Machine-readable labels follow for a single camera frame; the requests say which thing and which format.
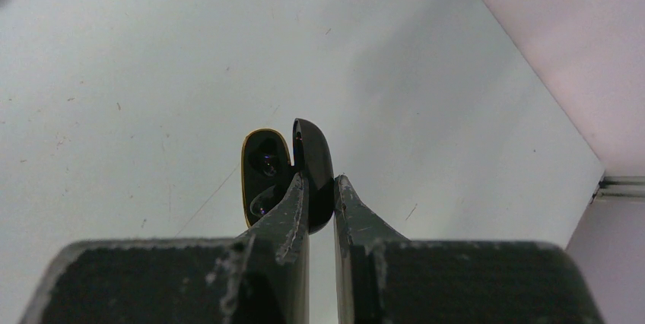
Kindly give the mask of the black earbud charging case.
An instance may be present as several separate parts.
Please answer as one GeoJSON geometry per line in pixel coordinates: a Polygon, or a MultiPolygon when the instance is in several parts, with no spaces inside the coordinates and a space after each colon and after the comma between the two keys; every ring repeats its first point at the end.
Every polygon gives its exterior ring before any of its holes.
{"type": "Polygon", "coordinates": [[[243,213],[248,227],[256,224],[286,196],[293,177],[307,180],[309,232],[322,230],[333,213],[332,155],[322,130],[313,122],[296,118],[292,127],[292,148],[274,129],[257,129],[244,139],[241,148],[241,190],[243,213]],[[273,178],[258,174],[249,162],[254,151],[276,154],[281,173],[273,178]]]}

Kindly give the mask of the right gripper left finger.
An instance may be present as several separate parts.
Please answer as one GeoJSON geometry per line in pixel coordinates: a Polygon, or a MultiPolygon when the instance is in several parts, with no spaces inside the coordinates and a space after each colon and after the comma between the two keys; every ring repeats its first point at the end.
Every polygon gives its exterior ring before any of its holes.
{"type": "Polygon", "coordinates": [[[23,323],[306,323],[307,179],[238,237],[83,240],[61,249],[23,323]]]}

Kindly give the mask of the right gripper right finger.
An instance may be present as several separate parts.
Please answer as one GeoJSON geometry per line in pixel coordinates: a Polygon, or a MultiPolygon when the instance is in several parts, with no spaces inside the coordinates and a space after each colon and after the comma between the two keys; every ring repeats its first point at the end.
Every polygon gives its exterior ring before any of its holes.
{"type": "Polygon", "coordinates": [[[601,323],[580,270],[541,241],[410,240],[334,182],[341,323],[601,323]]]}

